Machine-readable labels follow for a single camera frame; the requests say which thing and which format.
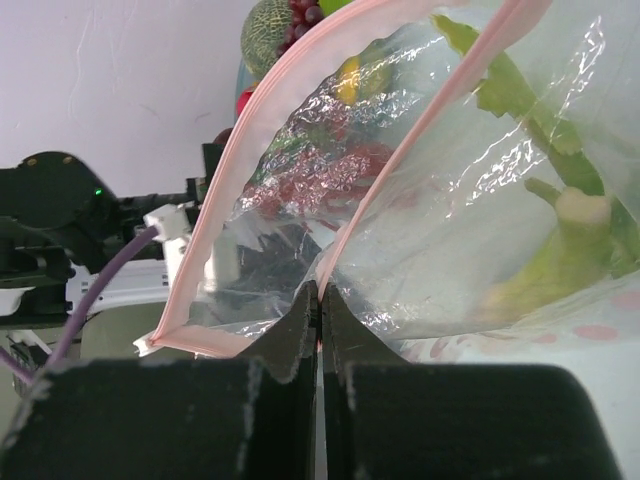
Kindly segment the clear zip top bag pink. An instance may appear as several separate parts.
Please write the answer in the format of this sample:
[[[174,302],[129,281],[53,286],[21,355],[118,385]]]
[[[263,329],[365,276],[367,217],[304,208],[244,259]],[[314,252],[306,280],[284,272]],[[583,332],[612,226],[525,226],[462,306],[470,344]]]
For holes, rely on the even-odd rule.
[[[543,356],[639,338],[639,290],[554,304],[504,325],[438,323],[425,285],[446,191],[424,139],[500,53],[561,1],[357,1],[294,45],[241,114],[200,209],[156,329],[136,348],[223,358],[290,311],[306,283],[336,288],[354,316],[416,362]],[[336,97],[360,59],[358,99]],[[302,153],[336,159],[380,142],[394,152],[348,215],[268,217],[255,187]]]

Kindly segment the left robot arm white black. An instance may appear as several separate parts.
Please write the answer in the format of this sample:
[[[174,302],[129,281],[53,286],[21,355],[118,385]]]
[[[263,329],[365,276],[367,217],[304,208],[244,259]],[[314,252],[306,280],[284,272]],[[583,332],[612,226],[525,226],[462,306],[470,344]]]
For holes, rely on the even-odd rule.
[[[108,263],[166,205],[185,205],[190,221],[222,149],[203,147],[205,174],[177,194],[120,198],[79,157],[32,154],[1,171],[1,352],[16,383],[30,379],[52,352],[37,331],[66,323]]]

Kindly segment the green celery stalks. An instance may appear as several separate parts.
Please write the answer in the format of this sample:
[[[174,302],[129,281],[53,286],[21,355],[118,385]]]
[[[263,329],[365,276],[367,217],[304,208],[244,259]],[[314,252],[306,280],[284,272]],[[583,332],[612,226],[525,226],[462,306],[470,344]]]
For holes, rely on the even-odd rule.
[[[438,323],[639,290],[639,7],[561,1],[424,139]]]

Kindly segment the red plastic lobster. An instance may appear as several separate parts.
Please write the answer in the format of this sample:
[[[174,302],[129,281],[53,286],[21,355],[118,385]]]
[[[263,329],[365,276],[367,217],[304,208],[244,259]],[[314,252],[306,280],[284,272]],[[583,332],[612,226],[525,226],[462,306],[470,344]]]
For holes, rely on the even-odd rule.
[[[255,187],[251,199],[268,217],[348,215],[372,186],[394,150],[380,142],[351,146],[336,159],[319,151],[297,156],[291,167]]]

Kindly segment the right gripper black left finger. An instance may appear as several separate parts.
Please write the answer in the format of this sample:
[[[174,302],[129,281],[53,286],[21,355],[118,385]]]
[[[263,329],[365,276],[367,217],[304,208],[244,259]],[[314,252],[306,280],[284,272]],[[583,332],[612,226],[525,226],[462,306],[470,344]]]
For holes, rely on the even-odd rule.
[[[93,360],[41,374],[1,445],[5,479],[310,479],[317,288],[238,356]]]

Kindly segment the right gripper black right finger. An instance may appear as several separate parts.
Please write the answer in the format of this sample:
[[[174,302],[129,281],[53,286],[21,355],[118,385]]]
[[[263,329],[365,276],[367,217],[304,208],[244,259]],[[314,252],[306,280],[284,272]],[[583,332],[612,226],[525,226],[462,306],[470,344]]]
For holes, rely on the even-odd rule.
[[[585,389],[551,365],[414,364],[321,302],[332,479],[617,479]]]

